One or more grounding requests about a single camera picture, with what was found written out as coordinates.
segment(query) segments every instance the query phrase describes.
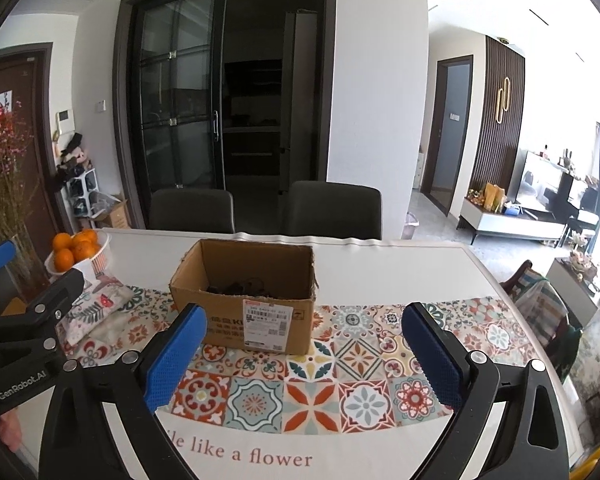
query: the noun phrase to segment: dining chair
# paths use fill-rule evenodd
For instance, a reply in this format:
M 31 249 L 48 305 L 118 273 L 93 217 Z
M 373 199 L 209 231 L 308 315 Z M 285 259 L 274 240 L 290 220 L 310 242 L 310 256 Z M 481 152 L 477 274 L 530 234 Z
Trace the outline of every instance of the dining chair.
M 582 329 L 570 325 L 569 311 L 551 283 L 532 269 L 530 260 L 500 285 L 525 318 L 546 351 L 560 381 L 576 360 Z
M 382 239 L 382 195 L 372 187 L 300 180 L 283 216 L 287 236 Z
M 234 197 L 223 189 L 161 189 L 154 193 L 149 226 L 161 231 L 235 233 Z

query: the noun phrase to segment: trash bin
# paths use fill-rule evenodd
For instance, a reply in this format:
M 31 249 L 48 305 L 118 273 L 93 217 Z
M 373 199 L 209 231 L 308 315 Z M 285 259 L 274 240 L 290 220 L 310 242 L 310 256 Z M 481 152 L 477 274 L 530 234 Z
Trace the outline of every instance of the trash bin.
M 416 227 L 419 225 L 420 222 L 418 222 L 418 219 L 413 215 L 413 213 L 407 213 L 404 229 L 402 230 L 402 240 L 411 240 L 416 232 Z

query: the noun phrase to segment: wood slat wall panel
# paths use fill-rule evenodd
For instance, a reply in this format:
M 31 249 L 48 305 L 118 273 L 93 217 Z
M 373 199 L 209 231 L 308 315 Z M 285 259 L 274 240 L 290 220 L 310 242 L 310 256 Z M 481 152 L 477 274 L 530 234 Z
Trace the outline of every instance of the wood slat wall panel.
M 508 190 L 520 140 L 525 100 L 525 58 L 488 36 L 486 49 L 482 126 L 470 187 L 482 189 L 491 182 Z M 498 89 L 502 88 L 506 77 L 511 81 L 511 102 L 502 124 L 498 124 Z

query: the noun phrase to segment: black chair back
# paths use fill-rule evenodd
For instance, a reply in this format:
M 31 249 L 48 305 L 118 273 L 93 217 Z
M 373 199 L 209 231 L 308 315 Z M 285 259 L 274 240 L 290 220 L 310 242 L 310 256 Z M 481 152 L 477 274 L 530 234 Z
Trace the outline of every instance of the black chair back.
M 223 189 L 161 189 L 151 200 L 151 229 L 235 233 L 234 197 Z
M 382 195 L 372 187 L 295 182 L 287 197 L 283 234 L 380 240 Z

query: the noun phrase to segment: door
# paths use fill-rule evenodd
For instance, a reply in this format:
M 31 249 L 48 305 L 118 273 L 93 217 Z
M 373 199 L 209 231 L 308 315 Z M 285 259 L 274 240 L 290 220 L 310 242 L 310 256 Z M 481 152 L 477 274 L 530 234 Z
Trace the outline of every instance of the door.
M 449 213 L 464 152 L 473 56 L 438 62 L 436 97 L 422 192 Z
M 312 179 L 318 14 L 288 12 L 282 60 L 280 191 Z
M 225 1 L 175 0 L 138 9 L 131 137 L 145 219 L 159 189 L 224 189 L 219 118 Z
M 38 143 L 41 136 L 37 131 L 40 125 L 36 114 L 40 113 L 40 107 L 36 99 L 42 98 L 43 90 L 42 82 L 36 80 L 36 75 L 40 73 L 40 62 L 42 60 L 39 57 L 30 54 L 0 60 L 0 103 L 7 110 L 17 113 L 17 121 L 21 124 L 16 132 L 30 133 L 31 140 L 23 171 L 26 176 L 26 192 L 34 190 L 34 194 L 25 224 L 36 253 L 44 260 L 51 250 L 51 241 L 58 232 L 58 220 L 54 217 L 50 198 L 45 191 L 42 172 L 44 146 L 39 146 Z

